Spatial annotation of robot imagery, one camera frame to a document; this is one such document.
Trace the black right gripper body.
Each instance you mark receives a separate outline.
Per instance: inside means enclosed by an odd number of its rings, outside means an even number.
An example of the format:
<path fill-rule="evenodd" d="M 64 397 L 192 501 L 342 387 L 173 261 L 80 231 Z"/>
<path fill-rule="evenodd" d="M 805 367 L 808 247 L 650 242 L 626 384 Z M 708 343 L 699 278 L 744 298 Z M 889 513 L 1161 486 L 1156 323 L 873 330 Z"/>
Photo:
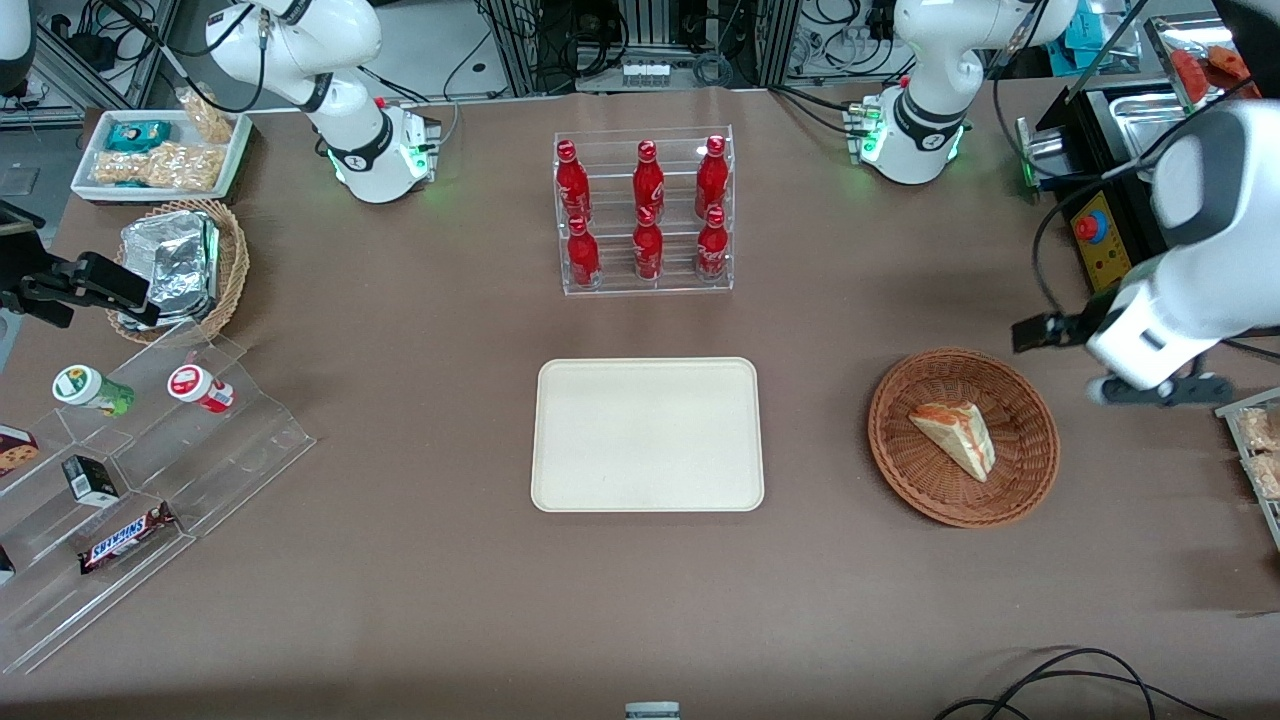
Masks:
<path fill-rule="evenodd" d="M 50 272 L 61 258 L 50 254 L 38 236 L 3 236 L 0 290 L 17 292 L 27 275 Z"/>

